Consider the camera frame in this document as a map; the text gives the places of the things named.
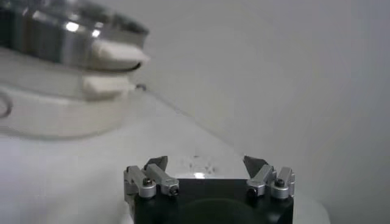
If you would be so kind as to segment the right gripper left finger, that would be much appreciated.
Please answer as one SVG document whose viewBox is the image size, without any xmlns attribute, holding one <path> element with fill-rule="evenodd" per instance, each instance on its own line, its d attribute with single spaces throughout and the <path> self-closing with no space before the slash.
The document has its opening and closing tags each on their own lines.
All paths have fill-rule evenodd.
<svg viewBox="0 0 390 224">
<path fill-rule="evenodd" d="M 124 195 L 151 199 L 157 195 L 157 188 L 163 195 L 175 197 L 179 194 L 179 180 L 166 173 L 168 157 L 151 158 L 141 169 L 128 166 L 124 171 Z"/>
</svg>

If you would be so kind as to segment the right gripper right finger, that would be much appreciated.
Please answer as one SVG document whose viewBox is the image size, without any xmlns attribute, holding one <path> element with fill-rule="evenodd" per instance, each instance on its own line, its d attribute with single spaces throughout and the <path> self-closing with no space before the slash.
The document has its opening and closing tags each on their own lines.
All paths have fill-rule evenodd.
<svg viewBox="0 0 390 224">
<path fill-rule="evenodd" d="M 295 196 L 295 173 L 290 167 L 282 167 L 279 172 L 264 159 L 244 156 L 243 163 L 249 174 L 246 180 L 247 192 L 253 197 L 266 194 L 276 200 L 286 200 Z"/>
</svg>

